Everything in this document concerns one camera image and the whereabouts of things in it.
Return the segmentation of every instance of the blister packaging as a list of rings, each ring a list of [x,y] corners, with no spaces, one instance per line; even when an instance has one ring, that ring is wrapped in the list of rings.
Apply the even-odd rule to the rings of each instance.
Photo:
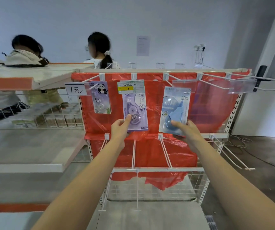
[[[92,81],[88,82],[86,88],[89,88],[91,92],[95,113],[111,114],[108,83],[106,81]]]
[[[123,94],[124,119],[131,114],[128,131],[147,131],[148,119],[145,93]]]
[[[174,120],[186,124],[190,95],[190,88],[165,87],[159,132],[183,135],[179,128],[171,124],[171,121]]]

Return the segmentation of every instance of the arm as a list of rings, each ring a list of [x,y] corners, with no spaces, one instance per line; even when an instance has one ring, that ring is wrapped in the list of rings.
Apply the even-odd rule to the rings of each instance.
[[[216,194],[233,223],[240,230],[275,229],[275,203],[239,174],[200,135],[192,121],[187,125],[172,121],[182,130],[185,141],[198,155]]]
[[[85,230],[97,207],[120,151],[131,115],[111,126],[111,140],[48,206],[32,230]]]

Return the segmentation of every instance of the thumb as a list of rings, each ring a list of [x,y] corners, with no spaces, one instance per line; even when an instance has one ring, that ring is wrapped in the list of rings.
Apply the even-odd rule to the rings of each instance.
[[[174,120],[171,121],[171,124],[174,125],[175,127],[179,128],[180,130],[184,131],[184,128],[185,128],[184,124],[174,121]]]
[[[124,120],[124,123],[122,124],[122,126],[124,125],[126,128],[128,128],[129,124],[131,121],[131,114],[127,115],[126,119]]]

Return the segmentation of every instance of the hand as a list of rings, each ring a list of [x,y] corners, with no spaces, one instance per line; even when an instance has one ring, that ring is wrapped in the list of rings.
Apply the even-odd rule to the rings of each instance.
[[[200,131],[198,130],[196,125],[191,120],[188,120],[186,122],[186,125],[184,125],[180,122],[176,122],[176,121],[171,121],[171,124],[174,125],[175,127],[179,128],[185,135],[185,137],[179,136],[179,135],[173,135],[174,138],[186,142],[193,151],[195,151],[195,149],[196,149],[195,145],[198,142],[204,140],[200,134]]]
[[[120,143],[119,149],[125,147],[124,139],[127,137],[128,126],[131,121],[131,115],[127,115],[126,119],[118,119],[111,125],[111,140],[117,140]]]

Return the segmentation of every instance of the yellow label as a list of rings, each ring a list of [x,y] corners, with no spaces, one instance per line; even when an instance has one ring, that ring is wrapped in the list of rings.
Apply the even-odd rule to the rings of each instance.
[[[121,86],[118,87],[118,91],[133,90],[133,86]]]

